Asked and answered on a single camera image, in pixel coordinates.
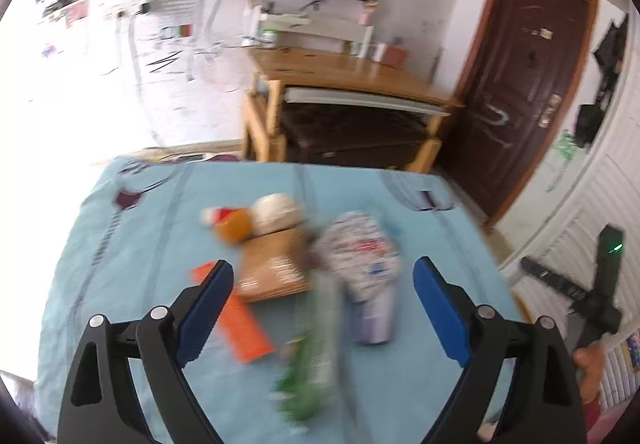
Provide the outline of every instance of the door lock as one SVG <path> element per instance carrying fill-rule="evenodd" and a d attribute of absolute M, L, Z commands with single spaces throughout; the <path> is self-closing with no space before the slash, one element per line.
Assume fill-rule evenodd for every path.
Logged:
<path fill-rule="evenodd" d="M 543 113 L 540 117 L 538 126 L 541 129 L 546 129 L 551 124 L 551 119 L 556 110 L 558 110 L 558 106 L 560 105 L 560 103 L 562 103 L 562 97 L 558 94 L 553 94 L 551 96 L 551 99 L 549 100 L 549 105 L 547 106 L 545 113 Z"/>

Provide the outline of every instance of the blue gripper pad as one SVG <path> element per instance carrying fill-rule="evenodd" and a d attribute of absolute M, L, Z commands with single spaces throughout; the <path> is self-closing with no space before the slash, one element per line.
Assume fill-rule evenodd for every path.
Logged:
<path fill-rule="evenodd" d="M 202 352 L 233 287 L 234 268 L 227 262 L 219 265 L 215 274 L 209 274 L 202 282 L 198 297 L 178 332 L 175 361 L 180 368 L 196 360 Z"/>
<path fill-rule="evenodd" d="M 430 259 L 415 262 L 414 287 L 447 357 L 464 368 L 471 358 L 466 324 L 447 294 L 447 282 Z"/>

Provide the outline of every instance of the door handle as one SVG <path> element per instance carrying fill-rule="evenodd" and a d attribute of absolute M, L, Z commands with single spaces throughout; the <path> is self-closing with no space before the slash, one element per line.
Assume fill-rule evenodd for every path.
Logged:
<path fill-rule="evenodd" d="M 551 96 L 551 99 L 549 100 L 549 105 L 546 108 L 545 112 L 540 117 L 540 122 L 538 123 L 538 126 L 541 129 L 548 128 L 548 126 L 551 123 L 551 118 L 552 118 L 553 114 L 556 112 L 556 110 L 558 109 L 558 105 L 561 102 L 562 102 L 562 97 L 560 95 L 553 94 Z"/>
<path fill-rule="evenodd" d="M 500 110 L 497 107 L 494 107 L 491 103 L 485 103 L 485 107 L 491 110 L 493 113 L 498 114 L 500 119 L 487 119 L 483 116 L 477 116 L 482 123 L 486 123 L 487 125 L 491 125 L 492 127 L 502 127 L 505 126 L 509 122 L 509 114 L 507 114 L 504 110 Z"/>

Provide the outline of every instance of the orange box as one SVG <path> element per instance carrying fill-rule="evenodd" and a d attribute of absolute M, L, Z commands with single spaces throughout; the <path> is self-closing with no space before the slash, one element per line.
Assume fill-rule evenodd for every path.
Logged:
<path fill-rule="evenodd" d="M 191 271 L 197 284 L 207 277 L 216 262 L 201 265 Z M 275 351 L 273 343 L 260 327 L 249 307 L 235 291 L 231 291 L 220 313 L 217 325 L 222 328 L 225 340 L 240 363 L 255 361 Z"/>

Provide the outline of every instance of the wooden desk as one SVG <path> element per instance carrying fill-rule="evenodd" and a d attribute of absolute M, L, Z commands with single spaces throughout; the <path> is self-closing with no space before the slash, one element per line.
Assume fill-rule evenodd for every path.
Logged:
<path fill-rule="evenodd" d="M 366 92 L 404 98 L 444 108 L 462 104 L 430 86 L 415 74 L 347 54 L 298 48 L 250 49 L 254 62 L 254 85 L 244 102 L 245 157 L 255 154 L 258 161 L 282 162 L 286 139 L 280 132 L 280 111 L 287 86 L 314 87 Z M 256 93 L 258 79 L 269 86 L 267 99 Z M 428 139 L 418 151 L 409 171 L 428 173 L 440 146 L 437 137 L 441 116 L 431 116 Z"/>

